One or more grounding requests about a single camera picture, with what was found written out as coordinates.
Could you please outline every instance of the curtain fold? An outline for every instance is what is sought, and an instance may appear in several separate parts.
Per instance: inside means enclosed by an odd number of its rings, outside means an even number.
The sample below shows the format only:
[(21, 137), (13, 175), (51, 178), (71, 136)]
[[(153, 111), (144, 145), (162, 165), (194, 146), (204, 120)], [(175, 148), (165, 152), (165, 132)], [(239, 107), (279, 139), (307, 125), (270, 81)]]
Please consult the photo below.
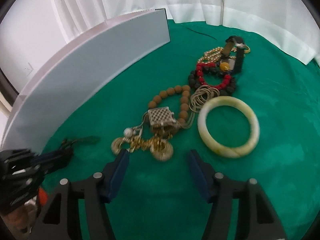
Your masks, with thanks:
[(301, 0), (51, 0), (71, 41), (106, 19), (166, 8), (176, 23), (205, 21), (255, 32), (304, 64), (320, 54), (320, 30)]

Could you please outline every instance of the green fabric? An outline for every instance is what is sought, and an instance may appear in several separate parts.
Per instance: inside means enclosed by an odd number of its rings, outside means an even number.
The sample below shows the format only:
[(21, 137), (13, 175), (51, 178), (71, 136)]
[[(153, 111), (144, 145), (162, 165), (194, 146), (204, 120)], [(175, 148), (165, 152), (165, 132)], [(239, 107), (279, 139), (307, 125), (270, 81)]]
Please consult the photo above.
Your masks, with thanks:
[[(290, 240), (300, 240), (320, 208), (319, 134), (320, 70), (290, 57), (255, 33), (204, 22), (168, 21), (171, 42), (135, 63), (76, 110), (52, 136), (44, 152), (54, 150), (63, 138), (100, 136), (97, 145), (76, 146), (68, 167), (47, 175), (51, 192), (60, 179), (86, 179), (114, 160), (111, 142), (126, 127), (138, 125), (147, 104), (160, 90), (187, 83), (204, 51), (223, 46), (230, 35), (244, 38), (252, 49), (237, 76), (236, 98), (247, 103), (260, 122), (256, 149), (241, 159), (225, 159), (201, 141), (196, 122), (179, 131), (171, 143), (174, 155), (166, 163), (149, 152), (131, 155), (119, 195), (107, 205), (118, 240), (201, 239), (211, 206), (191, 180), (186, 152), (195, 148), (201, 157), (235, 180), (256, 178), (273, 203)], [(211, 84), (220, 81), (206, 77)], [(163, 100), (179, 112), (179, 97)], [(212, 136), (227, 146), (239, 146), (249, 136), (249, 124), (236, 109), (219, 107), (209, 113)], [(89, 239), (83, 201), (80, 214), (84, 239)], [(234, 231), (236, 214), (231, 225)]]

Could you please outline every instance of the metal screw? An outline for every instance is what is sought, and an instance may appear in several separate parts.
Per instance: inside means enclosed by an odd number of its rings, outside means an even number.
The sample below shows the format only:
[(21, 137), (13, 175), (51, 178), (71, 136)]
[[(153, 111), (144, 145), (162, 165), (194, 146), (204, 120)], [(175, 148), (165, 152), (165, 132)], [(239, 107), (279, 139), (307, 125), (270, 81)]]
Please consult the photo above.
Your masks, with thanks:
[(102, 173), (101, 173), (101, 172), (96, 172), (96, 173), (93, 175), (93, 177), (94, 177), (95, 179), (100, 179), (100, 178), (102, 177)]
[(26, 184), (27, 184), (27, 185), (30, 185), (31, 182), (32, 182), (32, 179), (30, 178), (30, 179), (28, 179), (28, 180), (26, 181)]
[(253, 184), (253, 185), (258, 183), (258, 181), (254, 178), (249, 179), (249, 182), (250, 182), (250, 184)]
[(66, 185), (68, 183), (68, 179), (62, 179), (60, 180), (61, 185)]
[(223, 178), (223, 174), (221, 172), (217, 172), (215, 175), (214, 175), (217, 179), (222, 179)]

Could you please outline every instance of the brown wooden bead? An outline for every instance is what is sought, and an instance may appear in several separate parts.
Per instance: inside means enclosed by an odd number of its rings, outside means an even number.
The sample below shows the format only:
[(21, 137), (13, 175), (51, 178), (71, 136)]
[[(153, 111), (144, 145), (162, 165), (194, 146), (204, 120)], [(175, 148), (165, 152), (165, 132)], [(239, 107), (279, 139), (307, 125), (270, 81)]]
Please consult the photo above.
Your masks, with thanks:
[(162, 98), (161, 96), (158, 96), (156, 95), (154, 98), (153, 98), (153, 101), (155, 101), (157, 104), (159, 104), (161, 102)]
[(182, 92), (182, 96), (188, 98), (190, 96), (190, 92), (185, 90), (185, 91)]
[(174, 88), (168, 88), (167, 89), (167, 93), (168, 93), (169, 96), (174, 95), (175, 94)]
[(182, 104), (187, 104), (187, 103), (189, 103), (189, 98), (187, 98), (187, 97), (181, 97), (181, 98), (180, 98), (180, 103), (182, 103)]
[(181, 111), (188, 111), (189, 110), (189, 105), (186, 103), (181, 104), (180, 106)]
[(175, 86), (175, 87), (174, 87), (174, 91), (175, 91), (177, 94), (180, 94), (180, 93), (182, 92), (182, 86), (179, 86), (179, 85)]
[(187, 111), (181, 111), (181, 112), (179, 113), (179, 117), (182, 118), (182, 119), (184, 119), (184, 120), (186, 120), (186, 119), (188, 119), (189, 114), (188, 114)]
[(183, 91), (190, 91), (191, 88), (188, 85), (184, 85), (184, 86), (182, 86), (182, 90)]
[(168, 93), (165, 90), (160, 91), (159, 96), (161, 96), (162, 99), (165, 99), (168, 97)]
[(157, 103), (155, 101), (150, 101), (148, 104), (148, 108), (152, 109), (152, 108), (156, 108), (157, 107)]
[(182, 119), (182, 118), (179, 118), (179, 119), (178, 119), (178, 122), (181, 123), (181, 124), (185, 124), (185, 123), (186, 123), (186, 120), (184, 120), (184, 119)]

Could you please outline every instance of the gray partition board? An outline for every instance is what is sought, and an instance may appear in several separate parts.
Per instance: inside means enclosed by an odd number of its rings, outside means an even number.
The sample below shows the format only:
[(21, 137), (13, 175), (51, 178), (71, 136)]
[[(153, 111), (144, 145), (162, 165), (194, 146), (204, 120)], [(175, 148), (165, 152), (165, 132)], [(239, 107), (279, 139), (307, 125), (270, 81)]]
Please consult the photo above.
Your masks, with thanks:
[(77, 108), (169, 41), (164, 9), (116, 17), (81, 34), (50, 58), (22, 90), (9, 117), (2, 150), (41, 152)]

